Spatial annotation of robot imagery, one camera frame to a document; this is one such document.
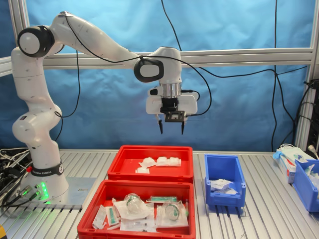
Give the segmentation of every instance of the blue bin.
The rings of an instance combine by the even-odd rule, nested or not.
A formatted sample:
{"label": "blue bin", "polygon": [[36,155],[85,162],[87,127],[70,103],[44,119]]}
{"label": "blue bin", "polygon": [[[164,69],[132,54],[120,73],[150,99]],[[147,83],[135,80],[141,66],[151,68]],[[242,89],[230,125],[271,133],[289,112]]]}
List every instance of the blue bin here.
{"label": "blue bin", "polygon": [[[230,207],[244,207],[246,198],[246,183],[237,156],[205,155],[206,165],[206,203]],[[228,195],[210,191],[210,181],[226,179],[233,182],[230,187],[239,194]]]}
{"label": "blue bin", "polygon": [[296,161],[294,187],[306,210],[308,212],[319,212],[319,200],[317,199],[318,190],[305,173],[305,169],[313,164],[315,166],[312,171],[319,173],[318,160],[308,160],[308,163],[299,163]]}

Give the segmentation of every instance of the aluminum frame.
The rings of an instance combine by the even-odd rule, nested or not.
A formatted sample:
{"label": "aluminum frame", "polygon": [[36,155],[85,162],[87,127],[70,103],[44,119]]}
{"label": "aluminum frame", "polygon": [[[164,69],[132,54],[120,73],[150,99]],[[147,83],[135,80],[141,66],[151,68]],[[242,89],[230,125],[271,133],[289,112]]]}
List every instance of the aluminum frame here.
{"label": "aluminum frame", "polygon": [[[8,0],[12,19],[15,40],[18,33],[29,26],[28,12],[25,0]],[[269,48],[269,49],[233,49],[211,51],[186,51],[182,52],[182,60],[195,67],[210,66],[248,66],[248,65],[309,65],[307,82],[319,76],[317,58],[319,25],[319,0],[316,0],[312,41],[309,48]],[[114,69],[125,68],[121,64],[111,64],[95,57],[79,54],[80,68],[89,69]],[[0,58],[0,76],[11,73],[7,58]],[[74,69],[76,68],[76,54],[57,54],[44,60],[45,69]],[[310,90],[305,101],[313,102],[315,91]],[[311,117],[313,107],[305,104],[301,114]],[[296,145],[305,150],[307,146],[310,122],[302,118],[298,125]]]}

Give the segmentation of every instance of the blue fabric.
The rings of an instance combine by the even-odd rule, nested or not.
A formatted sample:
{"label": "blue fabric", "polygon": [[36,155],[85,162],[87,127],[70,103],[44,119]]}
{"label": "blue fabric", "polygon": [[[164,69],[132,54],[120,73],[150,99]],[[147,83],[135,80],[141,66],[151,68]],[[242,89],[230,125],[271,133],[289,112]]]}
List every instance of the blue fabric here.
{"label": "blue fabric", "polygon": [[[167,1],[165,7],[183,50],[267,48],[274,46],[275,1]],[[314,0],[279,1],[278,47],[309,47]],[[50,25],[61,10],[68,10],[99,26],[114,40],[133,51],[155,51],[159,46],[177,47],[160,1],[28,1],[31,25]],[[75,52],[71,48],[64,52]],[[278,72],[301,66],[278,66]],[[273,66],[210,67],[217,75],[245,74]],[[78,94],[76,70],[45,70],[53,101],[64,115],[71,113]],[[203,72],[213,102],[210,111],[187,121],[184,135],[176,123],[164,123],[164,134],[153,115],[145,112],[147,90],[157,83],[143,84],[130,69],[80,70],[81,97],[76,113],[64,119],[58,140],[60,148],[119,148],[123,144],[185,145],[194,150],[270,151],[274,129],[271,101],[274,74],[218,79]],[[296,114],[302,97],[306,69],[280,75],[286,108]],[[204,81],[192,69],[182,71],[183,88],[201,93],[198,112],[209,104]],[[13,122],[27,107],[17,96],[12,76],[0,80],[0,146],[23,144],[12,132]],[[279,146],[292,129],[277,87],[275,97]],[[57,136],[60,124],[51,131]]]}

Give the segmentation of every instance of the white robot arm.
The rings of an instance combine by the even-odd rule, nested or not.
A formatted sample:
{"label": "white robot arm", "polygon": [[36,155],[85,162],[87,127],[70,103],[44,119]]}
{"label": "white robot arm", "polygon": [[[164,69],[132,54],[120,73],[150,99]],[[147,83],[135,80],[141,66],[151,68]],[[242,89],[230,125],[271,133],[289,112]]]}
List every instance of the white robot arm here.
{"label": "white robot arm", "polygon": [[17,94],[27,103],[29,111],[13,124],[12,130],[30,149],[32,171],[23,178],[21,188],[30,186],[39,191],[35,201],[48,201],[68,189],[58,145],[49,135],[60,120],[55,112],[61,115],[62,112],[48,93],[42,65],[46,56],[59,52],[64,45],[110,62],[121,62],[133,69],[142,82],[158,80],[159,86],[149,90],[146,111],[157,117],[161,133],[160,114],[165,115],[167,122],[181,122],[183,131],[187,116],[197,112],[196,98],[181,92],[181,63],[164,58],[180,59],[175,48],[160,47],[141,57],[117,44],[98,27],[65,11],[49,27],[24,29],[17,42],[18,47],[11,54],[12,74]]}

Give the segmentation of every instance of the ribbed metal surface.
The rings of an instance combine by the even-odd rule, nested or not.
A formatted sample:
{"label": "ribbed metal surface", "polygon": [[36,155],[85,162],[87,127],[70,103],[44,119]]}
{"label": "ribbed metal surface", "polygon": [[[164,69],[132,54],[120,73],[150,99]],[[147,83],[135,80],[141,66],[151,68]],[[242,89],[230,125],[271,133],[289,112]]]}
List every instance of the ribbed metal surface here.
{"label": "ribbed metal surface", "polygon": [[[116,150],[62,150],[67,176],[97,177],[83,210],[10,208],[1,211],[0,224],[9,239],[76,239],[76,227],[107,170]],[[242,209],[205,204],[204,154],[238,155],[247,183]],[[196,234],[202,239],[319,239],[319,214],[309,214],[294,188],[285,183],[269,153],[195,152]]]}

